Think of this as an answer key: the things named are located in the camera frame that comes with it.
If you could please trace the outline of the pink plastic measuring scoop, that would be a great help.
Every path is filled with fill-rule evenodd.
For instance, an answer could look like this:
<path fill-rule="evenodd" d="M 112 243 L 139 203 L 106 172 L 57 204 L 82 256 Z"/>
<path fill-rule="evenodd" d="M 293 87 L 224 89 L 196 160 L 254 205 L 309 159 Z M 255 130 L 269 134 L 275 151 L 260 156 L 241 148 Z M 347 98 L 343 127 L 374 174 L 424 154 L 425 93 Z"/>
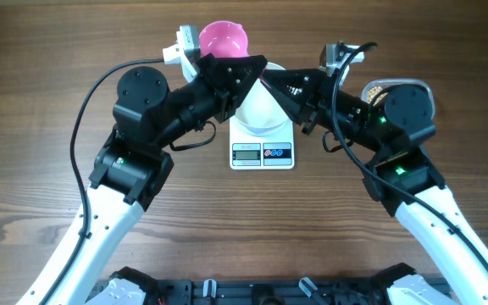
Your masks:
<path fill-rule="evenodd" d="M 199 45 L 204 56 L 212 53 L 216 58 L 243 58 L 248 52 L 248 37 L 242 24 L 229 20 L 214 21 L 199 33 Z"/>

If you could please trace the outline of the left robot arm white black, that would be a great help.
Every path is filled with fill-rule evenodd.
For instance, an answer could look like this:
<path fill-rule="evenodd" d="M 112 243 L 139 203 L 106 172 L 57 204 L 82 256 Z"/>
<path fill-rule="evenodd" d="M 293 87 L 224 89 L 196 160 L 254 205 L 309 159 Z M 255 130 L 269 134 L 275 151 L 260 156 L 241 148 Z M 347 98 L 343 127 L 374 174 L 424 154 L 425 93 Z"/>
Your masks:
<path fill-rule="evenodd" d="M 264 56 L 197 60 L 198 75 L 170 90 L 156 60 L 119 64 L 123 70 L 114 105 L 115 124 L 94 160 L 89 183 L 78 170 L 75 143 L 71 167 L 81 206 L 70 227 L 21 304 L 83 304 L 125 235 L 163 188 L 173 159 L 164 149 L 206 125 L 236 113 L 267 65 Z"/>

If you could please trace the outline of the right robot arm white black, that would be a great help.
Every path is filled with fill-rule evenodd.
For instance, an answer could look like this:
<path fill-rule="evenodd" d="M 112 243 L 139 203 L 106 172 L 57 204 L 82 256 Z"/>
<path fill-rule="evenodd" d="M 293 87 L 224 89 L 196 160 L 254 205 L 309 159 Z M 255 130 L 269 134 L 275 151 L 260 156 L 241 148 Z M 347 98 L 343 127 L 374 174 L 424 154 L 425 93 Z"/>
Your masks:
<path fill-rule="evenodd" d="M 424 149 L 435 134 L 427 86 L 397 83 L 366 101 L 319 69 L 264 72 L 262 81 L 303 133 L 322 126 L 338 141 L 370 197 L 419 241 L 460 302 L 488 304 L 488 248 Z"/>

